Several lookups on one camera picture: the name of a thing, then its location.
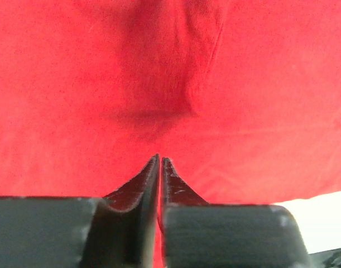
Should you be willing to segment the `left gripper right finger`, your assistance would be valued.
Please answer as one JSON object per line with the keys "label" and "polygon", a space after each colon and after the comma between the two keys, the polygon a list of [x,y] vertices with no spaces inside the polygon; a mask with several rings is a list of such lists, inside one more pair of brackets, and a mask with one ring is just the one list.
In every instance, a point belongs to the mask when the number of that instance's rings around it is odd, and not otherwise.
{"label": "left gripper right finger", "polygon": [[161,199],[162,205],[203,206],[209,205],[182,178],[168,157],[161,164]]}

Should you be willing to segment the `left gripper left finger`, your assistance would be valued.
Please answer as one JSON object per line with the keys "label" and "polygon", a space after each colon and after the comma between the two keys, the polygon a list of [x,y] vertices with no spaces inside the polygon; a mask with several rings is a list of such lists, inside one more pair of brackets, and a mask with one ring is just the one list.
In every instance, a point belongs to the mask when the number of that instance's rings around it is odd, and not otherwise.
{"label": "left gripper left finger", "polygon": [[120,213],[128,213],[138,207],[156,206],[159,188],[160,157],[153,155],[142,170],[103,199],[109,207]]}

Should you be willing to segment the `red t shirt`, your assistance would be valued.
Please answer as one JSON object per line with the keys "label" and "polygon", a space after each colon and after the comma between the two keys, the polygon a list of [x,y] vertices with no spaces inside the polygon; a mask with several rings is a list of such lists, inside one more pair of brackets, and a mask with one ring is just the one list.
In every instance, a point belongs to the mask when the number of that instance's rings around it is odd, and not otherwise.
{"label": "red t shirt", "polygon": [[341,1],[0,1],[0,267],[341,267]]}

